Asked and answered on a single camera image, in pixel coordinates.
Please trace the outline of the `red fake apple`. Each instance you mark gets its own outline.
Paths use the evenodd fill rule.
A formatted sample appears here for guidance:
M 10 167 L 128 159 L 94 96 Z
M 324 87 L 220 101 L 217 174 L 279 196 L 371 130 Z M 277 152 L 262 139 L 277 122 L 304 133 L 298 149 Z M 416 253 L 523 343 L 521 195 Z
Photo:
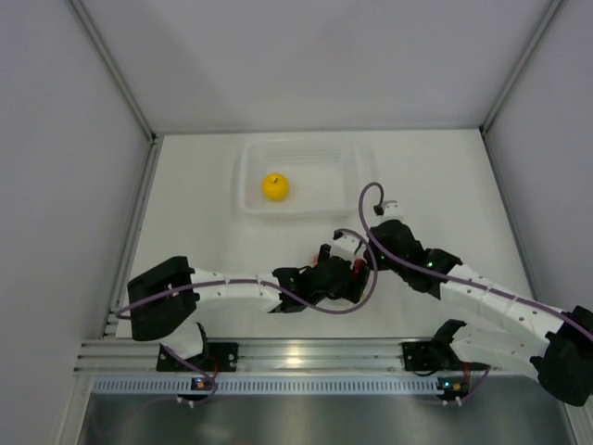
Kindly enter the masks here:
M 352 268 L 352 280 L 367 281 L 370 271 L 371 269 L 364 259 L 356 259 Z

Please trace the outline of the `yellow fake apple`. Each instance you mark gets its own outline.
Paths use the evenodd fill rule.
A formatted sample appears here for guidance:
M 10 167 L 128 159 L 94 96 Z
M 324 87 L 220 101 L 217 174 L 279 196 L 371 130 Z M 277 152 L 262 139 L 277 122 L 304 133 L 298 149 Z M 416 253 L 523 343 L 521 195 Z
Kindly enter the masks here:
M 268 174 L 263 179 L 261 188 L 263 196 L 274 202 L 285 200 L 290 192 L 288 179 L 278 172 Z

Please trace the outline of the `clear zip top bag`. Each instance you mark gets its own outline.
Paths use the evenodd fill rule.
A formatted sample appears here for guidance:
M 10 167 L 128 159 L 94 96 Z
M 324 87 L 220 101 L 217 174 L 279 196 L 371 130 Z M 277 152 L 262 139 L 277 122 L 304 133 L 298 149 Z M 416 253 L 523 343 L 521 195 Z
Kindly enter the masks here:
M 365 288 L 369 282 L 370 275 L 369 275 L 367 281 L 353 281 L 352 280 L 352 285 L 353 285 L 352 295 L 353 295 L 355 304 L 360 303 L 364 299 L 364 292 L 365 292 Z

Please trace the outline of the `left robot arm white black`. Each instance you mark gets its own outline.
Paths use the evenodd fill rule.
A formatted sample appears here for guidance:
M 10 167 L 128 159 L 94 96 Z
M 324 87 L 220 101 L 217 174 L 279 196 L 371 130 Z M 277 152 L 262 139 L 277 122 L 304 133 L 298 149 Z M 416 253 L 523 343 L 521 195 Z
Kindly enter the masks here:
M 224 275 L 191 267 L 185 256 L 171 257 L 134 277 L 127 285 L 128 304 L 119 313 L 129 321 L 132 340 L 159 341 L 189 370 L 209 358 L 208 337 L 197 315 L 231 309 L 265 314 L 297 314 L 306 309 L 330 313 L 325 301 L 360 305 L 375 285 L 373 263 L 348 239 L 344 246 L 323 244 L 317 261 L 280 267 L 269 273 Z

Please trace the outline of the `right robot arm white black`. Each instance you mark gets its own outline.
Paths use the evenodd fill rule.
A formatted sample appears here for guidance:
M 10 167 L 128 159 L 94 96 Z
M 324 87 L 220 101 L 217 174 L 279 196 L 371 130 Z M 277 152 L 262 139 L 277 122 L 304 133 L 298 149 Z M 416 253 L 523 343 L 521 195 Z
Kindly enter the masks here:
M 476 362 L 537 381 L 557 400 L 584 406 L 592 394 L 592 312 L 570 311 L 495 287 L 457 256 L 426 248 L 403 222 L 392 219 L 368 232 L 367 256 L 413 290 L 459 311 L 431 344 L 445 368 Z

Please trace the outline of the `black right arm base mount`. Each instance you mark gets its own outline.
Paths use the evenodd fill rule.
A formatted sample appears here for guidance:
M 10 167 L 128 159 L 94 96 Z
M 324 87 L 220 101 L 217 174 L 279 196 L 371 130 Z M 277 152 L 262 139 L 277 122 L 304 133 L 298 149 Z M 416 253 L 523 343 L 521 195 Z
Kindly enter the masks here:
M 451 366 L 448 350 L 433 341 L 404 342 L 404 369 L 416 375 L 432 375 Z

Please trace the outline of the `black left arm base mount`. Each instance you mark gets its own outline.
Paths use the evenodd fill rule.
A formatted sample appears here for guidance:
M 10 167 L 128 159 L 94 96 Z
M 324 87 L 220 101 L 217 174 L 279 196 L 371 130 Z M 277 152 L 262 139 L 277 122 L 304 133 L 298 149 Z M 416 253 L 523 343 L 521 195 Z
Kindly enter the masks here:
M 184 361 L 207 373 L 233 373 L 238 362 L 238 344 L 208 342 L 201 354 L 185 358 Z M 158 372 L 169 373 L 192 370 L 168 352 L 163 345 L 159 346 L 156 369 Z

